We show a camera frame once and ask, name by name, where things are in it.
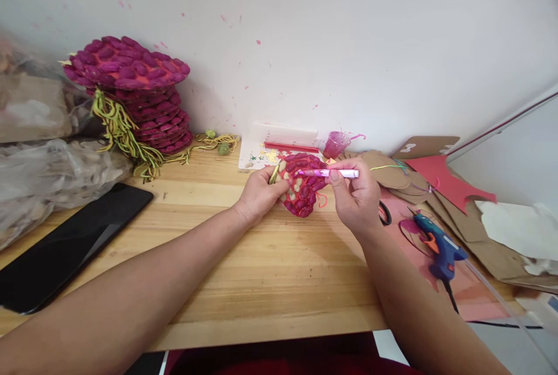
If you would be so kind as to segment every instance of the pink marker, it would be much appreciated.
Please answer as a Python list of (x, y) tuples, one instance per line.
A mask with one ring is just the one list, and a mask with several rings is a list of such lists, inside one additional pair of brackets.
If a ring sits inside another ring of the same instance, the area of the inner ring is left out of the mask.
[[(359, 176), (358, 170), (337, 170), (341, 173), (341, 176), (346, 178), (357, 178)], [(320, 177), (329, 177), (330, 170), (328, 169), (307, 169), (307, 170), (299, 170), (298, 174), (304, 174), (305, 176), (320, 176)]]

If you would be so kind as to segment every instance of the wooden tabletop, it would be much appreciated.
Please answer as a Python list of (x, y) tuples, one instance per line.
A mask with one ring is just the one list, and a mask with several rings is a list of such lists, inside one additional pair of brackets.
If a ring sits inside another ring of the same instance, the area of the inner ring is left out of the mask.
[[(171, 240), (240, 196), (248, 174), (239, 148), (228, 156), (195, 152), (189, 165), (165, 165), (160, 178), (127, 183), (155, 194), (152, 203), (72, 282), (65, 294), (105, 270)], [(329, 202), (306, 219), (282, 206), (250, 230), (209, 274), (151, 350), (284, 340), (387, 328), (360, 245)], [(68, 219), (43, 225), (0, 252), (0, 269)], [(506, 301), (513, 289), (491, 278)], [(0, 335), (28, 316), (0, 309)]]

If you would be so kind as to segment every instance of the green pom pom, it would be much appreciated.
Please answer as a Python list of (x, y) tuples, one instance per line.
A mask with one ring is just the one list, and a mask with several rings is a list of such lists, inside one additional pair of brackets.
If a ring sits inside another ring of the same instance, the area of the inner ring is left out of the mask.
[(228, 146), (227, 142), (222, 142), (217, 147), (217, 152), (219, 153), (219, 155), (227, 155), (231, 152), (231, 148)]

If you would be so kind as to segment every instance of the scissors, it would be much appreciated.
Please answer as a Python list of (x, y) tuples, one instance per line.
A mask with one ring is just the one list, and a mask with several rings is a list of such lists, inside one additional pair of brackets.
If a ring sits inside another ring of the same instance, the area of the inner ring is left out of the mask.
[(385, 203), (383, 203), (382, 201), (380, 201), (380, 205), (378, 206), (379, 209), (379, 213), (380, 213), (380, 221), (382, 221), (382, 224), (385, 226), (388, 226), (391, 224), (391, 213), (389, 212), (389, 209), (387, 206), (385, 206)]

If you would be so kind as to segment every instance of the black phone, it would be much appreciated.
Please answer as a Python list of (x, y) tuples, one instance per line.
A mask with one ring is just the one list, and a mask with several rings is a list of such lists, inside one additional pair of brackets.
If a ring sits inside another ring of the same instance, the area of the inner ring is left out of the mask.
[(31, 314), (50, 303), (153, 199), (117, 183), (0, 270), (0, 306)]

